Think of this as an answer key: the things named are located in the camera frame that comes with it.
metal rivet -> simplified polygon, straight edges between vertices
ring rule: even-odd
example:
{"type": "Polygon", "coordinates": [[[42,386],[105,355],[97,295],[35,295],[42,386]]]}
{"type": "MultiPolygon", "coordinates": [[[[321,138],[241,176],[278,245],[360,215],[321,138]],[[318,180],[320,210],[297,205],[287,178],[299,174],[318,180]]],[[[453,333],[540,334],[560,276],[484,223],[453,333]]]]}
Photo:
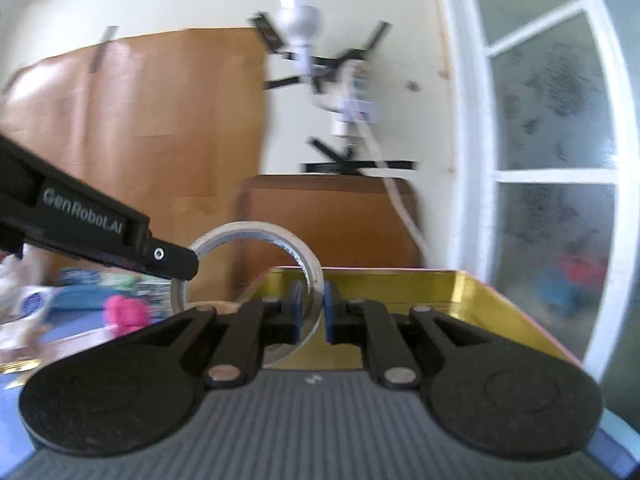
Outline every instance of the metal rivet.
{"type": "Polygon", "coordinates": [[[233,365],[215,365],[209,368],[208,374],[214,381],[226,383],[240,377],[240,370],[233,365]]]}
{"type": "Polygon", "coordinates": [[[385,379],[391,384],[409,384],[415,381],[416,375],[411,368],[397,366],[385,371],[385,379]]]}

wall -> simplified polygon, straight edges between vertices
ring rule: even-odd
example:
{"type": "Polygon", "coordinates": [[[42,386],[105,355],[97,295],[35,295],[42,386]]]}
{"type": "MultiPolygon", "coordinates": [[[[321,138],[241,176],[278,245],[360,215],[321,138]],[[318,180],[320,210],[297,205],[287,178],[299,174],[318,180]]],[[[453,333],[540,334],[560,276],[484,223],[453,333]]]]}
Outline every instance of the wall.
{"type": "MultiPolygon", "coordinates": [[[[433,266],[447,266],[455,151],[436,0],[316,0],[324,12],[318,54],[359,46],[377,20],[394,25],[374,61],[373,94],[380,104],[376,125],[389,158],[418,160],[405,172],[418,190],[433,266]],[[408,80],[421,91],[406,88],[408,80]]],[[[188,27],[242,27],[256,10],[275,12],[279,0],[0,0],[0,81],[43,57],[97,43],[108,25],[118,37],[188,27]]],[[[270,59],[270,77],[290,75],[289,61],[270,59]]],[[[265,173],[297,173],[299,163],[322,158],[308,136],[331,139],[330,117],[313,108],[306,89],[271,91],[265,173]]]]}

pink object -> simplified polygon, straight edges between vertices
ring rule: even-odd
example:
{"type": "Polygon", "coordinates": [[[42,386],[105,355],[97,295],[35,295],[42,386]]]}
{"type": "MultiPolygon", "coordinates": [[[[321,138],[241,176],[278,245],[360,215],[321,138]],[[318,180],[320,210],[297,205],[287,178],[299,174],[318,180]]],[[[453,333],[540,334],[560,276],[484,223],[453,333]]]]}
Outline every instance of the pink object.
{"type": "Polygon", "coordinates": [[[111,296],[104,302],[104,322],[113,326],[115,336],[120,337],[147,326],[149,309],[142,300],[120,295],[111,296]]]}

yellow box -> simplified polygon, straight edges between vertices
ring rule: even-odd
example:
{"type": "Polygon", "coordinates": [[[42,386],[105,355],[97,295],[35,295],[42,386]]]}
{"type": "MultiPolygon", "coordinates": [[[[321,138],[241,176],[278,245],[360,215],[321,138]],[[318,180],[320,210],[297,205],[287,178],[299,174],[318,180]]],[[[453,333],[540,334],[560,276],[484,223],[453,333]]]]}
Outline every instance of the yellow box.
{"type": "MultiPolygon", "coordinates": [[[[324,269],[326,282],[338,285],[344,298],[380,301],[395,314],[408,314],[416,304],[428,304],[440,312],[498,335],[577,363],[545,330],[513,303],[470,274],[456,270],[427,269],[324,269]]],[[[284,296],[289,285],[304,280],[299,269],[272,269],[255,297],[284,296]]],[[[324,320],[312,338],[294,354],[271,368],[361,368],[360,350],[352,345],[329,345],[324,320]]]]}

